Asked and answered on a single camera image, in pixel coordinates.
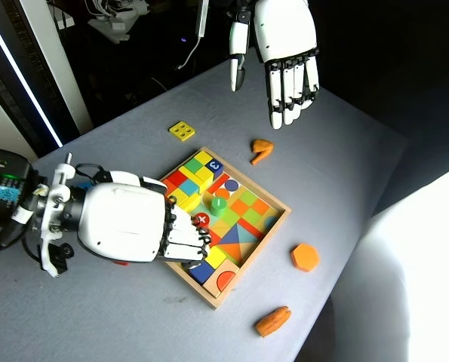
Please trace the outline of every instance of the toy chicken leg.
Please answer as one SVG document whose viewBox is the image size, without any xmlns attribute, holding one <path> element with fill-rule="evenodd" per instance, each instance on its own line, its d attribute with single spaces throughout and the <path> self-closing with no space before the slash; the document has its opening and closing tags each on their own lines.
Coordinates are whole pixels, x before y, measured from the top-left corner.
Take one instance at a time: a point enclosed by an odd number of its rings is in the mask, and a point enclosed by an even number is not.
<svg viewBox="0 0 449 362">
<path fill-rule="evenodd" d="M 266 157 L 271 155 L 272 150 L 275 148 L 275 145 L 273 142 L 266 141 L 266 140 L 254 140 L 251 144 L 251 149 L 254 153 L 257 153 L 258 155 L 254 158 L 251 163 L 253 165 L 257 164 L 258 162 L 261 162 Z"/>
</svg>

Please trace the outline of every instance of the blue display screen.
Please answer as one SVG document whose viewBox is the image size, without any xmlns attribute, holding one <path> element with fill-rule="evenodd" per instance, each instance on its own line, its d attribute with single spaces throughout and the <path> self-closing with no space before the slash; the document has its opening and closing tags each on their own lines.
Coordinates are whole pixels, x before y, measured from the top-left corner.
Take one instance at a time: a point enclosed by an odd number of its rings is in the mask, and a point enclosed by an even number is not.
<svg viewBox="0 0 449 362">
<path fill-rule="evenodd" d="M 8 202 L 16 202 L 20 197 L 20 190 L 14 187 L 0 186 L 0 199 Z"/>
</svg>

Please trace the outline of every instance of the wooden puzzle board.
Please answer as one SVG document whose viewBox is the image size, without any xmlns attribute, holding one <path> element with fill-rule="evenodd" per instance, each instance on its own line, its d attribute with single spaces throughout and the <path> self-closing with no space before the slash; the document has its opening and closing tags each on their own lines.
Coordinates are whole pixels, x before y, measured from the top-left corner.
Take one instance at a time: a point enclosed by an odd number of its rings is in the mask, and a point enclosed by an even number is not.
<svg viewBox="0 0 449 362">
<path fill-rule="evenodd" d="M 284 222 L 291 209 L 236 170 L 202 148 L 162 178 L 166 196 L 201 220 L 212 237 L 211 252 L 197 268 L 167 264 L 212 307 L 217 308 Z M 221 216 L 210 212 L 215 197 L 224 198 Z"/>
</svg>

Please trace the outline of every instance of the blue triangle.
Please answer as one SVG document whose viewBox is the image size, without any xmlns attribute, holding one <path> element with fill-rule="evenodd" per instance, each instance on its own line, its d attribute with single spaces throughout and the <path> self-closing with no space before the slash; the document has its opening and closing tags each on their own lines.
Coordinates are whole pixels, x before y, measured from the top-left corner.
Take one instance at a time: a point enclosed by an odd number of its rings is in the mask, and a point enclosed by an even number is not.
<svg viewBox="0 0 449 362">
<path fill-rule="evenodd" d="M 231 230 L 227 232 L 227 234 L 224 235 L 224 237 L 219 240 L 218 244 L 237 244 L 239 242 L 239 235 L 238 235 L 238 225 L 234 225 Z"/>
<path fill-rule="evenodd" d="M 255 243 L 258 239 L 252 235 L 248 230 L 237 224 L 239 243 Z"/>
</svg>

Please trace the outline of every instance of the robotic hand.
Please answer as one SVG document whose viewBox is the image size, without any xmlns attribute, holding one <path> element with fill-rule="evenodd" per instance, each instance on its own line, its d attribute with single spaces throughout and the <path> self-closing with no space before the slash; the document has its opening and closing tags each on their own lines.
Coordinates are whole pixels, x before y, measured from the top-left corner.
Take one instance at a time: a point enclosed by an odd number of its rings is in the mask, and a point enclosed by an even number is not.
<svg viewBox="0 0 449 362">
<path fill-rule="evenodd" d="M 229 37 L 231 89 L 237 91 L 244 81 L 244 57 L 253 21 L 266 69 L 271 125 L 279 129 L 298 119 L 320 88 L 316 31 L 308 0 L 257 0 L 254 19 L 252 8 L 242 9 L 235 15 Z"/>
<path fill-rule="evenodd" d="M 192 268 L 208 256 L 211 236 L 199 228 L 191 216 L 164 196 L 167 186 L 148 177 L 124 171 L 105 171 L 101 166 L 70 164 L 71 154 L 59 164 L 51 186 L 38 188 L 16 209 L 0 233 L 0 245 L 13 240 L 33 216 L 41 216 L 39 262 L 52 277 L 66 270 L 53 241 L 63 232 L 77 231 L 81 244 L 90 252 L 107 259 L 125 262 L 151 262 L 163 259 L 185 263 Z M 85 191 L 68 187 L 75 174 L 88 176 L 82 167 L 99 171 L 90 177 L 95 185 Z"/>
</svg>

